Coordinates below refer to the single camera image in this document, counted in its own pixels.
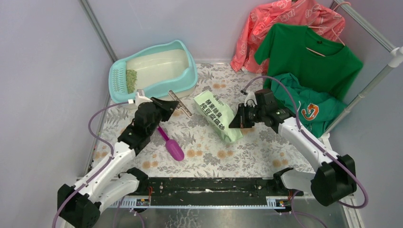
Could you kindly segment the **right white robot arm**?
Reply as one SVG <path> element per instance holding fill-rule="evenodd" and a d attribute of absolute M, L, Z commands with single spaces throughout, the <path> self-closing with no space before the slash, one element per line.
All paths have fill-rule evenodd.
<path fill-rule="evenodd" d="M 280 196 L 290 190 L 313 194 L 323 206 L 329 206 L 356 192 L 355 161 L 349 155 L 340 156 L 325 147 L 296 118 L 288 108 L 280 109 L 269 89 L 242 92 L 245 101 L 238 105 L 229 128 L 247 129 L 257 123 L 287 139 L 309 162 L 314 173 L 285 168 L 273 175 L 273 191 Z"/>

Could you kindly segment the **purple litter scoop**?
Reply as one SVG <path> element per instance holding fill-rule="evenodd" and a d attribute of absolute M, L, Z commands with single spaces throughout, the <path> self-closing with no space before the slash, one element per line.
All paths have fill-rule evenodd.
<path fill-rule="evenodd" d="M 166 147 L 168 153 L 176 161 L 182 161 L 184 159 L 184 152 L 183 152 L 182 148 L 180 147 L 180 145 L 177 143 L 177 141 L 169 138 L 162 127 L 158 126 L 157 130 L 160 133 L 160 135 L 162 136 L 162 138 L 165 140 L 165 147 Z"/>

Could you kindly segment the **green cat litter bag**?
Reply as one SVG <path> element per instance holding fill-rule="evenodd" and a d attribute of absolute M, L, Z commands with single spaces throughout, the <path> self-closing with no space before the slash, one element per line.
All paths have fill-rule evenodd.
<path fill-rule="evenodd" d="M 226 143 L 234 143 L 243 137 L 240 129 L 230 128 L 233 110 L 211 91 L 206 90 L 194 97 L 197 111 L 205 117 L 214 131 Z"/>

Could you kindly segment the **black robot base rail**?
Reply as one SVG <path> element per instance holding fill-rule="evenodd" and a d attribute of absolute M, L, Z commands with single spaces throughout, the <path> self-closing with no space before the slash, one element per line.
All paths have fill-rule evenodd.
<path fill-rule="evenodd" d="M 283 209 L 295 192 L 275 178 L 150 177 L 132 195 L 150 207 Z"/>

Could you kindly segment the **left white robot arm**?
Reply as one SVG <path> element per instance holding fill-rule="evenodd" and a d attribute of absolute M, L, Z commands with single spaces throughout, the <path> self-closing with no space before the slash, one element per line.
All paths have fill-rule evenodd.
<path fill-rule="evenodd" d="M 148 98 L 138 90 L 135 99 L 126 103 L 135 104 L 137 110 L 117 142 L 110 146 L 111 153 L 75 184 L 59 188 L 53 228 L 58 218 L 75 228 L 92 228 L 102 212 L 120 198 L 132 192 L 142 195 L 147 191 L 141 171 L 127 172 L 117 181 L 112 178 L 148 145 L 160 122 L 170 119 L 179 102 Z"/>

